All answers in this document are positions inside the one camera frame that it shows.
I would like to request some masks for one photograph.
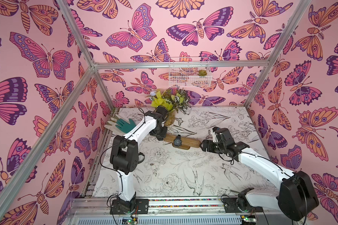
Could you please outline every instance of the white wire basket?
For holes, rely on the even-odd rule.
[[[212,73],[209,68],[209,61],[199,61],[201,57],[197,58],[198,61],[189,61],[188,57],[171,57],[169,62],[169,87],[199,87],[207,88],[212,81]],[[205,70],[207,75],[199,76],[199,70]]]

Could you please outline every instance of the mounting plate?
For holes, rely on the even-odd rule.
[[[118,199],[113,200],[111,204],[110,214],[114,214],[114,215],[126,214],[126,212],[119,209],[118,202],[119,202]],[[149,199],[136,199],[135,205],[138,206],[137,214],[148,214]]]

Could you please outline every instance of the bird drawing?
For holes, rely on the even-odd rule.
[[[185,182],[187,183],[188,187],[191,189],[194,189],[193,191],[193,196],[200,196],[202,191],[203,191],[203,187],[204,187],[204,176],[203,176],[203,182],[200,184],[198,182],[198,172],[195,170],[193,170],[193,174],[194,174],[194,182],[191,182],[184,173],[184,178],[185,178]]]
[[[240,178],[243,179],[243,177],[241,177],[238,173],[235,173],[234,171],[232,171],[232,169],[237,169],[239,170],[238,168],[232,166],[232,165],[229,165],[229,164],[222,164],[222,166],[220,166],[220,168],[224,169],[224,175],[228,178],[228,180],[232,183],[232,178],[230,177],[230,174],[233,174],[236,178],[238,178],[240,180]]]

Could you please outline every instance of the metal grille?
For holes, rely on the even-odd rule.
[[[122,217],[116,220],[122,223]],[[112,217],[105,218],[79,218],[76,225],[112,225],[115,224]],[[240,216],[237,215],[215,215],[215,216],[145,216],[138,220],[138,224],[158,225],[227,225],[242,224]]]
[[[171,57],[168,77],[169,87],[178,86],[207,88],[210,86],[212,73],[210,72],[209,61],[199,61],[201,58],[197,58],[198,61],[193,62],[189,61],[189,58],[187,57]],[[176,67],[173,61],[186,62],[187,67]],[[199,76],[199,70],[205,70],[207,75]]]

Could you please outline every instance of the green glove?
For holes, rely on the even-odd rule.
[[[126,122],[123,119],[117,120],[117,125],[115,125],[119,130],[121,130],[124,133],[129,133],[136,125],[132,119],[129,119],[129,122]]]

